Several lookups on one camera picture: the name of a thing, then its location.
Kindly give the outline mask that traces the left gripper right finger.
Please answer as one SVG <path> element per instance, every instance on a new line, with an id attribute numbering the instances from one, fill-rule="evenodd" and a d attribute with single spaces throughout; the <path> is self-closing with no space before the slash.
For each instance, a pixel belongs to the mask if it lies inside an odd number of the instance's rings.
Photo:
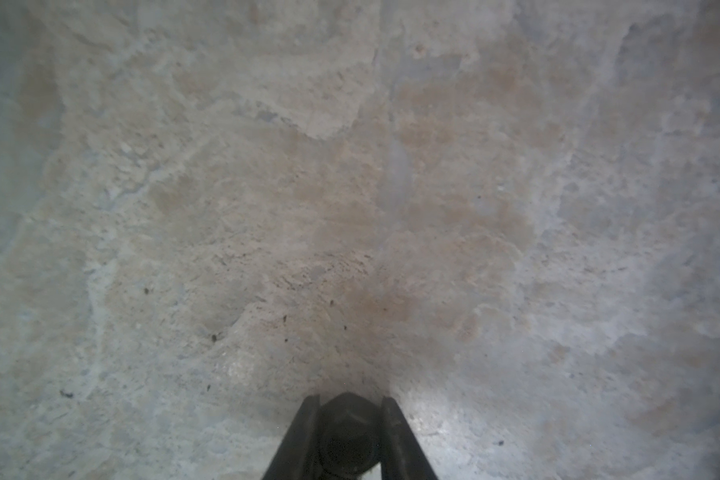
<path id="1" fill-rule="evenodd" d="M 437 480 L 438 477 L 391 397 L 381 402 L 380 462 L 383 480 Z"/>

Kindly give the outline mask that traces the black hex nut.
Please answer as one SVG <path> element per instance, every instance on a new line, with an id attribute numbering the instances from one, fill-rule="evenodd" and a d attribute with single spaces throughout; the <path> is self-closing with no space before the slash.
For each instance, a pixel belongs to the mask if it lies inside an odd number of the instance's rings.
<path id="1" fill-rule="evenodd" d="M 380 461 L 380 408 L 345 392 L 320 409 L 320 479 L 360 479 Z"/>

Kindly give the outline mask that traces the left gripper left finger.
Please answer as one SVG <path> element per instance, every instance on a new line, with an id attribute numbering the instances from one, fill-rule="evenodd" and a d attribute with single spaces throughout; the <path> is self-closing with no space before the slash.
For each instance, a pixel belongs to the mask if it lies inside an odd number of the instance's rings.
<path id="1" fill-rule="evenodd" d="M 307 396 L 288 427 L 263 480 L 312 480 L 316 476 L 320 397 Z"/>

